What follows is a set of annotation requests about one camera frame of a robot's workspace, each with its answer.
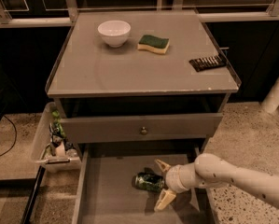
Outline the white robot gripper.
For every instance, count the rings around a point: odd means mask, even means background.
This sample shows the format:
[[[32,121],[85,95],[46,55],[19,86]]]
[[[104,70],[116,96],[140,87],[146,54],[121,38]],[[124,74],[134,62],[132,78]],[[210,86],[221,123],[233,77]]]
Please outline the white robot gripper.
[[[159,166],[165,176],[165,183],[169,189],[163,189],[160,192],[159,199],[156,201],[154,211],[164,210],[176,197],[176,193],[188,191],[197,185],[195,167],[191,164],[176,165],[171,167],[170,164],[155,159],[155,163]]]

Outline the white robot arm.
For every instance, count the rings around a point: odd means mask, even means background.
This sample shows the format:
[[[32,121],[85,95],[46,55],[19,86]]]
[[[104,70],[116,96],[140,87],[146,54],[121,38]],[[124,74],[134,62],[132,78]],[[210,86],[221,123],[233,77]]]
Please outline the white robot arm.
[[[194,162],[171,166],[155,160],[164,173],[167,189],[160,192],[154,210],[165,209],[177,194],[227,183],[279,209],[279,176],[232,165],[214,154],[200,154]]]

